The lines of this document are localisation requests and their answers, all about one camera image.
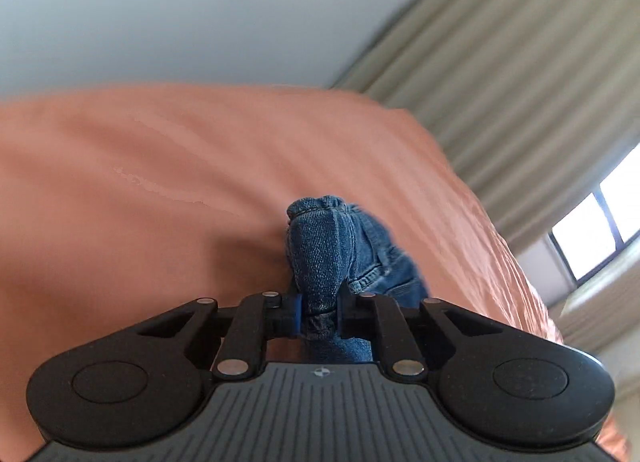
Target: window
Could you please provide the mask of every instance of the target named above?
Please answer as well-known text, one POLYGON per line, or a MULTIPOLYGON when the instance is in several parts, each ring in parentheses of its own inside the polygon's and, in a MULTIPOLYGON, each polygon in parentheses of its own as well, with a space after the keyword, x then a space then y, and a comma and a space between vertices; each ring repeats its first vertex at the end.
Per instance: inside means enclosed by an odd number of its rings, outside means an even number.
POLYGON ((551 231, 578 285, 640 235, 640 145, 551 231))

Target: orange bedsheet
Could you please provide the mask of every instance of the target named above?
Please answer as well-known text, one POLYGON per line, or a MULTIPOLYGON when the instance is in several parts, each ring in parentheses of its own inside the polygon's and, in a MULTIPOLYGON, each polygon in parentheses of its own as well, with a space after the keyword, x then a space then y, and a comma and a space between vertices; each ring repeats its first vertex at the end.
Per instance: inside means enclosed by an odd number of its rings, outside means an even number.
MULTIPOLYGON (((343 92, 183 85, 0 106, 0 460, 42 442, 24 398, 40 363, 196 297, 285 288, 286 207, 328 193, 377 215, 434 296, 559 339, 407 112, 343 92)), ((625 457, 612 426, 601 439, 625 457)))

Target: logo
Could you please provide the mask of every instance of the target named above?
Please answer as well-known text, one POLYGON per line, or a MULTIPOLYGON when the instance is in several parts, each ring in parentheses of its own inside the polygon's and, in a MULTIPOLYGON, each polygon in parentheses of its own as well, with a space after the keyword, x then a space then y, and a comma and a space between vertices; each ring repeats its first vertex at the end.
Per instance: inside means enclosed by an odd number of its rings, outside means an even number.
POLYGON ((312 373, 315 376, 318 376, 320 378, 324 378, 326 376, 331 375, 331 370, 329 370, 329 368, 325 368, 324 366, 321 366, 320 368, 316 368, 314 371, 312 371, 312 373))

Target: curtain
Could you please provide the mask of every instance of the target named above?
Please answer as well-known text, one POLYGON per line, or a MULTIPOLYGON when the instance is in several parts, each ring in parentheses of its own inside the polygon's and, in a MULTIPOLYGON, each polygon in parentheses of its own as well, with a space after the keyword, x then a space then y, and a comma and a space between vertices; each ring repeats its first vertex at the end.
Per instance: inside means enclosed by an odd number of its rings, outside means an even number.
MULTIPOLYGON (((552 310, 551 315, 568 345, 600 353, 612 341, 640 325, 639 288, 640 242, 635 242, 598 276, 571 294, 566 303, 552 310)), ((629 348, 628 353, 638 358, 636 349, 629 348)), ((635 372, 640 388, 640 368, 636 367, 635 372)))
POLYGON ((418 0, 337 87, 411 111, 517 253, 640 140, 640 0, 418 0))

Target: jeans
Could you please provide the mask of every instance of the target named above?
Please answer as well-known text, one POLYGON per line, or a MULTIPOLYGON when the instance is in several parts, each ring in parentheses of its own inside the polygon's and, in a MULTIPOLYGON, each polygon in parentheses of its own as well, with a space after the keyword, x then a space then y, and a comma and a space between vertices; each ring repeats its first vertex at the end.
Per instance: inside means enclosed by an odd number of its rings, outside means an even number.
POLYGON ((364 362, 370 345, 337 336, 337 295, 350 292, 391 296, 418 307, 428 296, 413 260, 373 216, 335 196, 303 198, 287 209, 286 252, 302 294, 302 336, 310 362, 364 362))

